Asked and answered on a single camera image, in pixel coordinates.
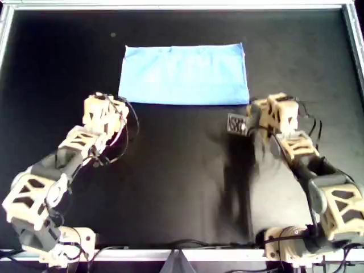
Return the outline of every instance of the metal frame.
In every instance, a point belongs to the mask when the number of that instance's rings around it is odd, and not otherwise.
[[[364,100],[364,42],[352,0],[4,0],[0,16],[0,69],[6,51],[14,12],[17,10],[276,10],[276,9],[342,9],[351,48],[357,67],[362,99]],[[113,261],[165,261],[170,250],[105,250],[96,260]],[[241,261],[266,262],[264,250],[183,250],[189,261]],[[38,255],[21,253],[18,260],[38,260]],[[326,261],[341,261],[343,251],[326,255]],[[348,261],[364,261],[364,250],[352,250]]]

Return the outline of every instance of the blue towel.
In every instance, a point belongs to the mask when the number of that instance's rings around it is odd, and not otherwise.
[[[119,96],[173,105],[249,103],[242,44],[126,47]]]

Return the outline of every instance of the table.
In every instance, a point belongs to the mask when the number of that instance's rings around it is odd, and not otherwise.
[[[19,10],[0,81],[0,198],[19,171],[81,123],[84,98],[96,90],[116,94],[125,45],[238,42],[251,95],[286,92],[306,101],[324,123],[321,153],[359,181],[361,89],[340,10]],[[270,167],[267,155],[257,176],[251,142],[224,134],[227,113],[242,107],[135,110],[140,136],[117,164],[77,177],[66,225],[92,228],[102,245],[145,248],[183,238],[247,242],[261,228],[296,223],[291,215],[297,211],[300,224],[308,221],[304,195],[289,172],[277,162]],[[8,236],[0,248],[18,247],[3,211],[1,219],[0,232]]]

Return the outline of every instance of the folded cloth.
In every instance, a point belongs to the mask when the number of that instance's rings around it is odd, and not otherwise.
[[[126,47],[119,96],[173,105],[249,103],[242,44]]]

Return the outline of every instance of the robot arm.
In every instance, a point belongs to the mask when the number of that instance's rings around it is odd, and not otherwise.
[[[24,250],[40,254],[40,262],[67,266],[94,252],[95,234],[79,227],[57,227],[49,214],[59,204],[82,166],[101,154],[129,113],[124,102],[96,93],[85,100],[83,126],[75,126],[58,149],[19,173],[2,206]]]
[[[266,244],[267,253],[280,250],[281,260],[293,263],[364,241],[364,187],[321,156],[309,135],[297,131],[298,109],[293,97],[270,95],[249,105],[242,126],[238,126],[243,135],[261,128],[259,133],[269,142],[273,155],[286,163],[306,194],[313,225],[273,227],[264,235],[268,241],[302,236]],[[320,216],[319,223],[315,213]],[[267,256],[277,260],[277,255]]]

